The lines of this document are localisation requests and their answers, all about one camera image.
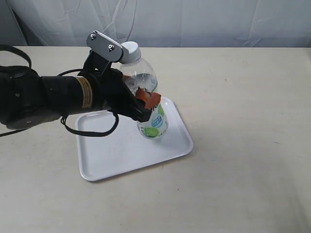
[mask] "white curtain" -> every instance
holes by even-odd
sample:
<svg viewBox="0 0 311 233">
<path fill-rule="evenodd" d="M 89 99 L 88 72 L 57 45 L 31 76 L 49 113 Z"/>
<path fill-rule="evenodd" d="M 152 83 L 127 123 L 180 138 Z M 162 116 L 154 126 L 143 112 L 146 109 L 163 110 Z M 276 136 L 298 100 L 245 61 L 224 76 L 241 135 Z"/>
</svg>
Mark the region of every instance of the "white curtain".
<svg viewBox="0 0 311 233">
<path fill-rule="evenodd" d="M 147 47 L 309 47 L 311 0 L 8 0 L 44 45 L 93 30 Z"/>
</svg>

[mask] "white tray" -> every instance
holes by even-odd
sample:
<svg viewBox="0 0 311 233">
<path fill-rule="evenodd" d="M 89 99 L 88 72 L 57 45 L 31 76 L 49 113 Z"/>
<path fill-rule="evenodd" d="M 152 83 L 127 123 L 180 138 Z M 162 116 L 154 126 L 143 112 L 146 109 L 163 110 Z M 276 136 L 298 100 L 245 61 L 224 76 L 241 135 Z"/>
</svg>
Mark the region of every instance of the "white tray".
<svg viewBox="0 0 311 233">
<path fill-rule="evenodd" d="M 117 129 L 107 137 L 77 136 L 80 173 L 97 181 L 189 154 L 193 141 L 174 103 L 162 97 L 169 121 L 168 131 L 158 140 L 140 135 L 136 122 L 120 116 Z M 115 118 L 108 111 L 85 114 L 76 120 L 76 129 L 104 132 Z"/>
</svg>

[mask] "table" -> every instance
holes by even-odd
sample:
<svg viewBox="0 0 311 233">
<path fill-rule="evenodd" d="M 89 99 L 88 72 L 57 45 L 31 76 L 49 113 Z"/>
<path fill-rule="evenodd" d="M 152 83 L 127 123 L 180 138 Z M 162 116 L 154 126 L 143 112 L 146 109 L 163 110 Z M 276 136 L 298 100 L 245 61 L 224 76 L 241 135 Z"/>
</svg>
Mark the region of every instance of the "table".
<svg viewBox="0 0 311 233">
<path fill-rule="evenodd" d="M 88 54 L 20 48 L 40 75 L 81 67 Z M 0 232 L 311 232 L 311 49 L 142 54 L 158 91 L 176 103 L 193 152 L 89 183 L 79 174 L 75 136 L 60 122 L 1 138 Z M 0 63 L 26 64 L 3 53 Z"/>
</svg>

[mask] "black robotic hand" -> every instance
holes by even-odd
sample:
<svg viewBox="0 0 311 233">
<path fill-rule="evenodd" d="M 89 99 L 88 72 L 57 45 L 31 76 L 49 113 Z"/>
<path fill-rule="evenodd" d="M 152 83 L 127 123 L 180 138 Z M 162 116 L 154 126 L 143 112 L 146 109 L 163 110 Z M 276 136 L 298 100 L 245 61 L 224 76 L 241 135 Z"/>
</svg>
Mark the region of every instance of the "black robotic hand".
<svg viewBox="0 0 311 233">
<path fill-rule="evenodd" d="M 111 68 L 126 49 L 99 32 L 92 32 L 87 44 L 90 54 L 83 68 L 65 71 L 57 76 L 39 76 L 31 69 L 31 60 L 23 51 L 10 46 L 0 46 L 28 61 L 25 66 L 0 66 L 0 123 L 14 130 L 0 134 L 6 136 L 33 126 L 57 120 L 68 131 L 82 136 L 102 137 L 111 134 L 119 122 L 118 114 L 140 122 L 148 121 L 151 111 L 136 99 L 123 81 L 123 74 Z M 64 76 L 79 72 L 78 76 Z M 69 115 L 108 110 L 116 122 L 111 130 L 81 132 L 69 128 Z"/>
</svg>

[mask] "bottle label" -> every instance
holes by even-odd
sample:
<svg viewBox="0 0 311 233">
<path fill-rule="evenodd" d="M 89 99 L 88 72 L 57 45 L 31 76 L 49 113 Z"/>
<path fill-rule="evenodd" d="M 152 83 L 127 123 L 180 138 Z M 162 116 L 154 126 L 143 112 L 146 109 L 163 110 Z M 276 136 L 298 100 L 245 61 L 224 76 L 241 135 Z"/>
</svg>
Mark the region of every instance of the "bottle label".
<svg viewBox="0 0 311 233">
<path fill-rule="evenodd" d="M 152 107 L 149 121 L 137 122 L 137 127 L 142 135 L 147 138 L 159 138 L 166 133 L 169 123 L 161 103 Z"/>
</svg>

